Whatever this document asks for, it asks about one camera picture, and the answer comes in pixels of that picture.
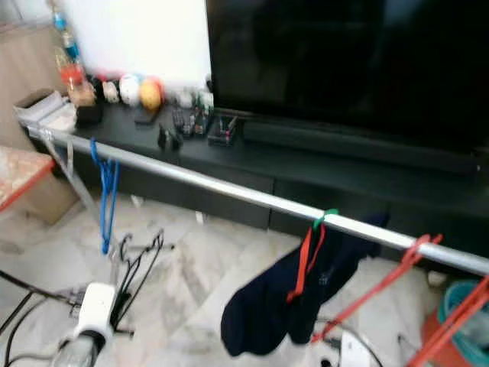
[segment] red table edge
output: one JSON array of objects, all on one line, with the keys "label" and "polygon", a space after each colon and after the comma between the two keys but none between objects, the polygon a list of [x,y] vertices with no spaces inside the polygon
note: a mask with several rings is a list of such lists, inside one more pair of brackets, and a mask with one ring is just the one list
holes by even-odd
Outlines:
[{"label": "red table edge", "polygon": [[16,190],[4,203],[0,204],[0,212],[7,209],[20,195],[31,189],[43,176],[49,174],[54,167],[54,159],[51,158],[34,176]]}]

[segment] green clip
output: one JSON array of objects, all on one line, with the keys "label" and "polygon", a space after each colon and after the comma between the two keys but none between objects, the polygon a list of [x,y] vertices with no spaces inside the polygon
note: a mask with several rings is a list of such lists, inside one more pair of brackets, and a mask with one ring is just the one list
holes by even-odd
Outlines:
[{"label": "green clip", "polygon": [[339,210],[337,209],[328,209],[324,212],[324,214],[322,214],[322,217],[321,218],[318,218],[314,221],[313,223],[313,229],[316,231],[318,229],[318,226],[324,221],[324,218],[325,216],[329,215],[329,214],[336,214],[338,215],[339,214]]}]

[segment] clothes drying rack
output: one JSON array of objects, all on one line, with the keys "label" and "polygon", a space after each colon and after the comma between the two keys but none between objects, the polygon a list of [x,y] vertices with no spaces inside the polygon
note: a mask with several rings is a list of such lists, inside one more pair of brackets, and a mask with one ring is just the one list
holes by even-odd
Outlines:
[{"label": "clothes drying rack", "polygon": [[[46,145],[48,151],[61,166],[67,179],[80,196],[80,199],[86,206],[87,210],[98,222],[99,209],[93,198],[90,196],[89,191],[86,189],[83,181],[78,177],[73,169],[73,149],[90,154],[90,140],[64,132],[56,132],[53,130],[40,128],[39,126],[35,125],[28,126],[28,131],[30,136],[40,139]],[[55,146],[66,147],[66,160],[58,154]],[[296,203],[292,200],[287,200],[269,193],[263,193],[259,190],[243,187],[235,183],[229,183],[225,180],[210,177],[205,174],[168,164],[153,158],[148,158],[119,148],[114,148],[109,145],[97,143],[97,151],[100,157],[112,159],[120,162],[120,164],[147,171],[162,177],[167,177],[185,184],[201,187],[222,195],[234,197],[258,206],[275,209],[282,213],[289,213],[305,219],[322,219],[322,221],[329,227],[350,235],[356,235],[363,239],[377,242],[387,247],[407,250],[411,248],[413,243],[416,242],[416,239],[409,235],[372,226],[355,219],[340,216],[339,214],[326,213],[323,209]],[[114,284],[117,283],[119,263],[118,257],[116,256],[116,253],[118,252],[117,250],[118,242],[113,236],[111,240],[111,251],[109,252],[109,257],[112,262],[110,281]],[[485,277],[485,283],[481,282],[480,287],[487,287],[487,283],[489,282],[488,258],[462,252],[453,248],[446,248],[431,242],[426,242],[419,245],[417,253],[432,261]]]}]

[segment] marble floor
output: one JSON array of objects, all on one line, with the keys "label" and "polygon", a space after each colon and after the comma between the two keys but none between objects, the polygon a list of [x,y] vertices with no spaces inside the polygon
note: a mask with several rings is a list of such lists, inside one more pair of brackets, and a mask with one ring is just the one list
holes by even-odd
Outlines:
[{"label": "marble floor", "polygon": [[[201,225],[193,211],[152,201],[137,208],[127,196],[118,201],[114,228],[119,238],[132,233],[136,245],[147,244],[164,228],[166,243],[176,248],[158,258],[124,321],[126,327],[135,329],[134,338],[117,336],[104,349],[97,366],[309,367],[319,366],[322,356],[337,360],[337,353],[326,346],[298,347],[288,339],[265,358],[242,355],[232,359],[220,341],[222,310],[233,293],[296,248],[300,239],[213,217]],[[51,291],[106,281],[109,265],[99,246],[97,225],[80,204],[51,227],[15,211],[0,216],[0,268]],[[382,259],[363,261],[319,314],[333,317],[394,267],[393,262]],[[0,320],[22,295],[0,281]],[[415,269],[362,307],[348,325],[365,336],[385,366],[401,366],[405,356],[397,335],[402,333],[419,346],[420,325],[438,299],[426,283],[426,274]],[[19,329],[12,355],[55,350],[76,323],[69,312],[67,306],[51,301],[34,311]],[[5,341],[4,334],[0,360]],[[37,365],[46,364],[19,362],[15,366]]]}]

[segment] black tv screen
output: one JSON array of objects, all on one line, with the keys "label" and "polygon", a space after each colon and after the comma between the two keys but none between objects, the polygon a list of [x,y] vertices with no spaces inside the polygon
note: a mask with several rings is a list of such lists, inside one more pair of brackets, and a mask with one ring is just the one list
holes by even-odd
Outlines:
[{"label": "black tv screen", "polygon": [[208,0],[215,106],[482,145],[488,3]]}]

